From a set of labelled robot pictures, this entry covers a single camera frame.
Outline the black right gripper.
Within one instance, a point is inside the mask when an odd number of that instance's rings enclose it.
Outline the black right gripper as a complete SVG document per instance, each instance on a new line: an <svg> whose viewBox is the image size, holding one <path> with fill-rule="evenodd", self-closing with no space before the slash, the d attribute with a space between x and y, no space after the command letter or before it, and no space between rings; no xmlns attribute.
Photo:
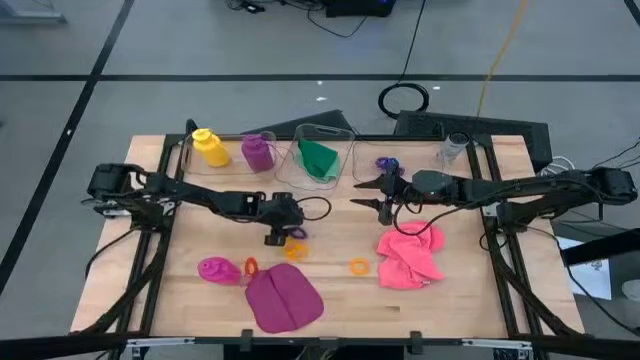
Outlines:
<svg viewBox="0 0 640 360"><path fill-rule="evenodd" d="M411 194L411 183L404 180L397 172L382 174L366 182L354 185L361 189L378 189L384 194L384 200L378 199L350 199L350 202L374 209L378 212L378 221L385 226L392 224L393 205L403 202Z"/></svg>

